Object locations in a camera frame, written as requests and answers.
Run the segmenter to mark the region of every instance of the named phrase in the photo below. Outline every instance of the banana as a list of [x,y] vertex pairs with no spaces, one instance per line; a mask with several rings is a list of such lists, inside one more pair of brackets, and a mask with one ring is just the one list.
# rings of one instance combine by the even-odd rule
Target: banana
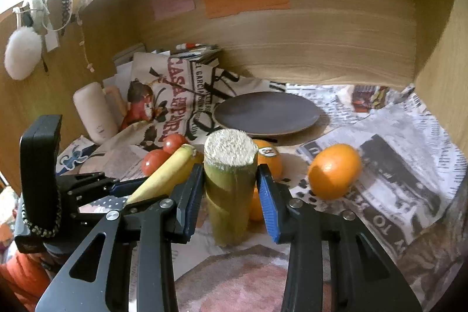
[[203,155],[195,147],[183,144],[164,162],[127,200],[128,204],[170,194],[177,184],[186,181],[195,163],[202,163]]

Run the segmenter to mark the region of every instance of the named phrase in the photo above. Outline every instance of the green cylinder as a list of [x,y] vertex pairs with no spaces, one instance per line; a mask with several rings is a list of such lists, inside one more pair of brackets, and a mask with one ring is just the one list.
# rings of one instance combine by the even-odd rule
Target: green cylinder
[[252,139],[234,129],[212,133],[204,145],[208,213],[219,246],[242,242],[249,224],[257,152]]

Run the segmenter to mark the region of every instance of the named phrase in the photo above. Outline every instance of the white pom pom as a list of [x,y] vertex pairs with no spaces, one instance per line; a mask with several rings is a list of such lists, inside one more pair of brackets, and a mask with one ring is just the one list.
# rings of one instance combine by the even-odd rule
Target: white pom pom
[[42,39],[31,27],[12,33],[5,49],[5,69],[13,80],[24,80],[41,61]]

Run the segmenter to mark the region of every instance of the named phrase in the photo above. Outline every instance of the string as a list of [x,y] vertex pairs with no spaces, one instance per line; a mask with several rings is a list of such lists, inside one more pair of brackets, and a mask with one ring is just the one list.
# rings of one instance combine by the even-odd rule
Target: string
[[[19,18],[19,14],[24,14],[26,12],[30,12],[30,11],[42,11],[42,12],[45,12],[46,15],[50,15],[50,11],[49,9],[47,8],[47,5],[42,2],[42,4],[44,5],[44,9],[29,9],[29,10],[24,10],[24,11],[21,11],[19,7],[14,7],[13,8],[13,12],[16,14],[16,24],[17,24],[17,28],[21,27],[21,21],[20,21],[20,18]],[[72,20],[72,14],[73,14],[73,0],[70,0],[70,12],[69,12],[69,15],[68,15],[68,20],[67,22],[61,26],[60,28],[54,30],[54,29],[50,29],[50,28],[47,28],[46,25],[44,24],[44,18],[42,18],[42,26],[50,31],[50,32],[57,32],[57,31],[60,31],[60,30],[63,30],[67,25],[70,24],[70,21]],[[80,19],[80,16],[79,14],[77,13],[77,24],[80,26],[80,31],[81,31],[81,42],[80,42],[80,46],[83,47],[83,55],[84,55],[84,58],[85,58],[85,61],[86,61],[86,69],[88,69],[91,73],[94,73],[94,67],[93,67],[93,64],[89,62],[88,58],[87,58],[87,54],[86,54],[86,46],[85,46],[85,34],[83,32],[83,21]]]
[[[44,5],[44,9],[29,9],[29,10],[20,11],[20,8],[19,8],[19,7],[15,7],[15,8],[13,8],[13,12],[14,12],[15,14],[24,14],[24,13],[30,12],[30,11],[42,11],[42,12],[45,12],[46,15],[50,15],[51,12],[50,12],[49,9],[47,8],[47,5],[46,5],[44,2],[42,2],[42,4]],[[61,26],[60,28],[58,28],[58,29],[56,29],[56,30],[51,29],[51,28],[47,28],[47,26],[46,26],[45,23],[44,23],[44,18],[42,18],[42,26],[43,26],[46,30],[48,30],[48,31],[50,31],[50,32],[61,31],[61,30],[63,30],[67,25],[70,24],[70,21],[72,20],[72,14],[73,14],[73,0],[70,0],[70,12],[68,13],[68,20],[66,21],[66,23],[65,23],[63,26]]]

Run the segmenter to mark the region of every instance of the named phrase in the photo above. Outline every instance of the metal screw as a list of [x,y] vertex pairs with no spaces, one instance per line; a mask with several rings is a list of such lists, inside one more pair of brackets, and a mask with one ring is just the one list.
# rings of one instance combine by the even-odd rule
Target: metal screw
[[289,206],[294,209],[299,209],[304,205],[304,202],[301,199],[291,199],[289,200]]
[[120,213],[118,211],[110,211],[110,212],[107,212],[106,214],[106,220],[114,221],[114,220],[117,220],[119,216],[120,216]]
[[356,218],[356,215],[354,214],[354,212],[351,212],[351,211],[343,211],[341,215],[347,221],[352,221]]
[[170,208],[172,204],[174,204],[174,202],[171,199],[164,199],[159,201],[159,206],[164,209]]

